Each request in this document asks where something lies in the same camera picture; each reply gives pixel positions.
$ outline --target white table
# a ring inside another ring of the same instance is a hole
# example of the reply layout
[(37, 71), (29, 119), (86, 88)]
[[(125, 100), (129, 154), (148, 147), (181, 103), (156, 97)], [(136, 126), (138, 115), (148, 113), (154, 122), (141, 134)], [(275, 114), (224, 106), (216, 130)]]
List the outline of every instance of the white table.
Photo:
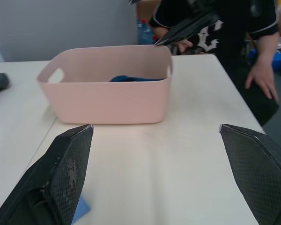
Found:
[(11, 81), (11, 87), (0, 92), (0, 206), (56, 119), (35, 81), (46, 64), (0, 63), (0, 73)]
[[(218, 133), (262, 128), (213, 55), (175, 56), (171, 100), (159, 124), (95, 126), (77, 225), (256, 225)], [(77, 125), (56, 120), (53, 139)]]

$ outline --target person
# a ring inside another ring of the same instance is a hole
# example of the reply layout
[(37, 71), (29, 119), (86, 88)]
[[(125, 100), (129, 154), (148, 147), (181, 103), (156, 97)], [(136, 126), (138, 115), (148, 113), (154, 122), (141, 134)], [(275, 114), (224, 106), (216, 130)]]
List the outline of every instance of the person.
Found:
[[(262, 12), (253, 17), (250, 0), (216, 0), (220, 20), (197, 35), (175, 43), (180, 52), (200, 47), (214, 53), (241, 96), (263, 126), (277, 112), (279, 97), (274, 82), (272, 60), (279, 41), (275, 0), (262, 0)], [(162, 0), (149, 24), (162, 38), (168, 30), (192, 16), (187, 0)], [(241, 57), (246, 33), (256, 40), (258, 56), (253, 66)]]

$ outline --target blue fabric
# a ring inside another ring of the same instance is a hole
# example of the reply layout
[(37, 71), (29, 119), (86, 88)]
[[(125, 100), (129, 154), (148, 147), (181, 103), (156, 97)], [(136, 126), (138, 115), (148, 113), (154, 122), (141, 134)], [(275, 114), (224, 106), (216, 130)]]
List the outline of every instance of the blue fabric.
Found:
[[(252, 49), (250, 51), (249, 58), (254, 59), (256, 56), (256, 53), (257, 53), (256, 49)], [(275, 54), (274, 60), (272, 62), (272, 67), (275, 72), (278, 72), (281, 70), (281, 54), (280, 53)]]
[(89, 205), (86, 203), (84, 198), (80, 196), (71, 224), (73, 225), (74, 223), (76, 223), (81, 217), (83, 217), (89, 211), (90, 211)]
[(141, 77), (129, 77), (125, 75), (116, 76), (110, 82), (143, 82), (143, 81), (162, 81), (163, 79), (147, 79)]

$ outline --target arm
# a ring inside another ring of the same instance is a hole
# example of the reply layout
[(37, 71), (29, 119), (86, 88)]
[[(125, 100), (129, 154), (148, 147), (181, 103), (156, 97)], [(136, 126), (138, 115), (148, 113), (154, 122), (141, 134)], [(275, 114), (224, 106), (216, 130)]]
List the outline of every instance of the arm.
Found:
[(154, 34), (161, 39), (169, 30), (165, 27), (153, 27)]
[(272, 64), (273, 58), (277, 51), (279, 42), (279, 33), (261, 37), (257, 41), (258, 59), (265, 63)]
[(264, 94), (277, 102), (279, 97), (274, 82), (272, 61), (279, 42), (278, 15), (274, 0), (263, 0), (262, 15), (251, 21), (250, 33), (257, 40), (257, 61), (252, 67), (245, 88), (249, 89), (254, 81)]

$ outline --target blue sponge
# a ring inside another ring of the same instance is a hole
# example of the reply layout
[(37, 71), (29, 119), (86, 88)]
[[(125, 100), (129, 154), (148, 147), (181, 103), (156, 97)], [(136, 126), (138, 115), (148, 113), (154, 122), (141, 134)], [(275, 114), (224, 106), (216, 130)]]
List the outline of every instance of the blue sponge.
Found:
[(148, 79), (142, 77), (132, 77), (132, 76), (116, 76), (112, 78), (110, 82), (145, 82), (145, 81), (162, 81), (163, 79)]
[(82, 196), (80, 196), (79, 202), (77, 204), (76, 212), (74, 214), (74, 217), (73, 217), (71, 225), (76, 223), (81, 217), (83, 217), (89, 211), (90, 211), (89, 205), (86, 203), (84, 198)]

